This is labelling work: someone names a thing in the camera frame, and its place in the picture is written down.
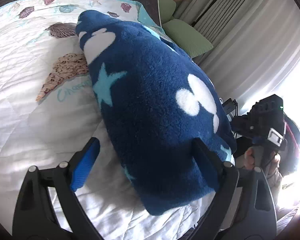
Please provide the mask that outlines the person's right hand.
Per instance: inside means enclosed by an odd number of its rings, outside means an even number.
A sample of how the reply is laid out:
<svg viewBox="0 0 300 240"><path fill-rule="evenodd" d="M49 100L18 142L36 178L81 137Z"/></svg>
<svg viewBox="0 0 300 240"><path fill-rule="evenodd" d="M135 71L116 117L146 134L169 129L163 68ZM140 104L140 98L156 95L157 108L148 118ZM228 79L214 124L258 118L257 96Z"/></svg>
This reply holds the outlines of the person's right hand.
<svg viewBox="0 0 300 240"><path fill-rule="evenodd" d="M247 170L253 170L255 167L255 159L253 153L254 150L252 147L248 148L244 153L244 167ZM272 175L279 168L280 160L281 160L281 156L278 153L276 152L271 153L271 163L267 173L268 176Z"/></svg>

